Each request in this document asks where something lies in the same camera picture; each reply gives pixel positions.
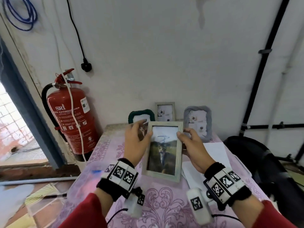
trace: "purple tablecloth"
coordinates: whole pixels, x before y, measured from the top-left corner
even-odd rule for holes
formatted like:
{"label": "purple tablecloth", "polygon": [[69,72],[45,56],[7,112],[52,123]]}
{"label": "purple tablecloth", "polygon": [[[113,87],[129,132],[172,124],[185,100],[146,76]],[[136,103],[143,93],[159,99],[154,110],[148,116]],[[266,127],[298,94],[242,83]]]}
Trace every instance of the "purple tablecloth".
{"label": "purple tablecloth", "polygon": [[[213,135],[211,142],[221,142],[216,134]],[[109,160],[118,159],[123,156],[124,152],[124,137],[121,133],[119,135],[111,135],[103,137],[98,142],[94,149],[92,156],[90,157],[88,164],[102,163],[107,164]],[[259,199],[264,200],[268,197],[259,188],[256,182],[250,177],[248,172],[235,158],[235,156],[226,148],[226,152],[231,164],[232,169],[237,173],[252,191],[252,193]],[[187,161],[188,157],[183,157],[183,161]],[[85,170],[81,173],[79,178],[74,182],[70,191],[76,191],[79,187],[85,183],[86,176],[89,171]],[[141,163],[136,167],[139,171],[141,169]],[[170,181],[164,181],[148,176],[139,175],[138,182],[146,190],[146,198],[143,206],[143,216],[140,219],[131,218],[123,212],[118,213],[108,227],[140,227],[140,228],[169,228],[169,227],[200,227],[194,219],[191,208],[186,198],[186,191],[189,189],[187,181],[181,177],[179,183],[173,183]],[[116,211],[123,208],[124,198],[119,198],[111,207],[106,220],[108,220]],[[78,202],[71,200],[69,197],[66,200],[63,209],[53,224],[53,228],[58,227],[63,220],[75,209]],[[230,207],[226,207],[225,211],[219,211],[215,205],[210,206],[212,213],[214,214],[227,214],[230,216],[236,216]],[[240,222],[231,218],[216,217],[215,221],[204,227],[244,227]]]}

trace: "red sleeve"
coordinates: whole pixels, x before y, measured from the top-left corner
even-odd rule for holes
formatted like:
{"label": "red sleeve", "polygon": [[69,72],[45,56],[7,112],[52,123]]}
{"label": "red sleeve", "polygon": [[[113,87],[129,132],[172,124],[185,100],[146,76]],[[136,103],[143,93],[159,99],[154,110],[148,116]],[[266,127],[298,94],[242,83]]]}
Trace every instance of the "red sleeve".
{"label": "red sleeve", "polygon": [[264,209],[257,217],[252,228],[296,228],[290,221],[281,215],[270,201],[262,201]]}
{"label": "red sleeve", "polygon": [[63,221],[59,228],[107,228],[96,194],[90,193]]}

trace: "fire extinguisher label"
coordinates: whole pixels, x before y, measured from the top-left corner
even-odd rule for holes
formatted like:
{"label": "fire extinguisher label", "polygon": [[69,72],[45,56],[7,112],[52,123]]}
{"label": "fire extinguisher label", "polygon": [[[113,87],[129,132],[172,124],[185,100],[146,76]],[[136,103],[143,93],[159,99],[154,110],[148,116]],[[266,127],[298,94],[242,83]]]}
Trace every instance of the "fire extinguisher label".
{"label": "fire extinguisher label", "polygon": [[81,105],[82,105],[83,112],[84,113],[89,112],[90,111],[90,107],[89,107],[87,98],[81,99],[80,102],[81,102]]}

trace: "blue door frame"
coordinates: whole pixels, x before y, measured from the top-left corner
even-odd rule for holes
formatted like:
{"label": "blue door frame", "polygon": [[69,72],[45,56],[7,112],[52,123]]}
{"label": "blue door frame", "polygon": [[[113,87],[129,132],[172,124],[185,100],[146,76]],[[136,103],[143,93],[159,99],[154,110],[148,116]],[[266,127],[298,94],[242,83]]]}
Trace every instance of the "blue door frame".
{"label": "blue door frame", "polygon": [[55,141],[48,125],[46,124],[40,110],[35,104],[29,90],[22,79],[11,54],[7,50],[4,41],[0,38],[2,45],[2,63],[0,63],[0,81],[9,94],[19,113],[37,140],[40,148],[53,168],[59,168],[65,161],[58,143]]}

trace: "red fire extinguisher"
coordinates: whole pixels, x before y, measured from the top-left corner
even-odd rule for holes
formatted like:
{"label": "red fire extinguisher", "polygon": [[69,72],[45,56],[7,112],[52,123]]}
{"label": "red fire extinguisher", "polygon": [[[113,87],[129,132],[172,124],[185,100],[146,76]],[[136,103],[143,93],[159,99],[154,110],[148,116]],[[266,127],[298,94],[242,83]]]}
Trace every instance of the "red fire extinguisher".
{"label": "red fire extinguisher", "polygon": [[[70,73],[72,70],[74,69],[67,70],[63,73],[63,75]],[[80,133],[72,116],[71,97],[68,88],[65,85],[63,75],[60,74],[55,79],[55,83],[48,84],[43,88],[42,101],[45,110],[55,125],[55,129],[58,130],[63,139],[70,144],[76,160],[84,161],[82,156]],[[71,84],[82,84],[79,81],[67,82]],[[55,87],[58,90],[51,93],[47,97],[47,91],[52,87]],[[88,160],[98,142],[99,137],[84,91],[78,88],[70,88],[70,91],[73,98],[74,116],[78,125],[80,126],[84,154],[86,160]]]}

